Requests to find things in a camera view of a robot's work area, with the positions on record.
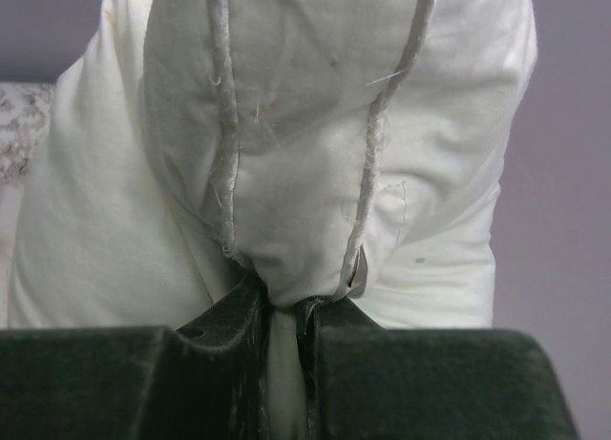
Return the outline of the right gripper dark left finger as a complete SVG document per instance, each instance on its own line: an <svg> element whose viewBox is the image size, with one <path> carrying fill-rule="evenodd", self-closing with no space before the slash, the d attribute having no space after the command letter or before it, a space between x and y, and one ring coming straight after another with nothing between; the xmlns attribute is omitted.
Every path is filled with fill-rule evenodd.
<svg viewBox="0 0 611 440"><path fill-rule="evenodd" d="M179 329L1 335L5 439L265 439L269 305L245 277Z"/></svg>

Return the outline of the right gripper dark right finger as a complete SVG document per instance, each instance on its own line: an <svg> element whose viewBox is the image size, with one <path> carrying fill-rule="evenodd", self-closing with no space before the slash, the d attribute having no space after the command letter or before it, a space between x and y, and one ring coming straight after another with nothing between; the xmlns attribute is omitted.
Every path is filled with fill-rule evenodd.
<svg viewBox="0 0 611 440"><path fill-rule="evenodd" d="M311 439L576 439L550 359L498 329L388 330L352 301L298 303Z"/></svg>

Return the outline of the white pillow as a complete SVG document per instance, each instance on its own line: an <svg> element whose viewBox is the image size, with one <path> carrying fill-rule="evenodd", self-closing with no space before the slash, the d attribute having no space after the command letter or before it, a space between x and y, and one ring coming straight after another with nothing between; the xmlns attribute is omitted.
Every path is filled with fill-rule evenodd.
<svg viewBox="0 0 611 440"><path fill-rule="evenodd" d="M491 325L536 59L532 0L102 0L25 185L9 327L178 327L255 272L270 435L305 438L298 302Z"/></svg>

